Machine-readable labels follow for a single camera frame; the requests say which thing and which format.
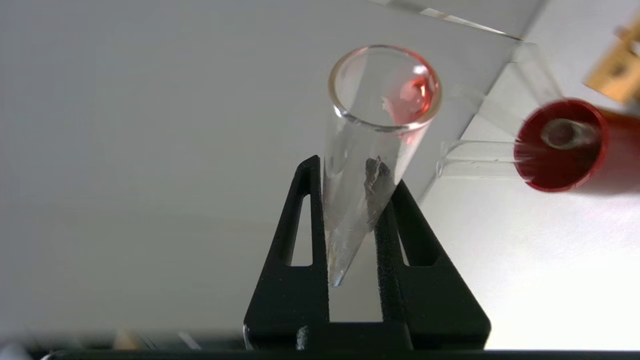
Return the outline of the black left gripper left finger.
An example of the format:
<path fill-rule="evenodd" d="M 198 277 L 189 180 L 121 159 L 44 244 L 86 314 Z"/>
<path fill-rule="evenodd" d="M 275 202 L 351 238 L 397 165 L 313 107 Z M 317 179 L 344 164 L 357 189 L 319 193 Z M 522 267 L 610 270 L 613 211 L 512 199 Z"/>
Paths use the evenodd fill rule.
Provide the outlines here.
<path fill-rule="evenodd" d="M 296 349 L 298 331 L 330 319 L 323 223 L 321 164 L 318 155 L 295 169 L 269 251 L 243 320 L 249 349 Z M 298 224 L 310 198 L 311 264 L 293 266 Z"/>

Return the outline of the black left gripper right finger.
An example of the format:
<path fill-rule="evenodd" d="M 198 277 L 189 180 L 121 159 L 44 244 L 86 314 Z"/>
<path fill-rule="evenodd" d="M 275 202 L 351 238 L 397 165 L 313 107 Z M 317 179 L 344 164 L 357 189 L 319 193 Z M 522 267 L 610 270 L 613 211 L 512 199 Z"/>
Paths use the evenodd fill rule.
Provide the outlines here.
<path fill-rule="evenodd" d="M 375 226 L 382 323 L 414 349 L 482 350 L 491 323 L 402 181 Z"/>

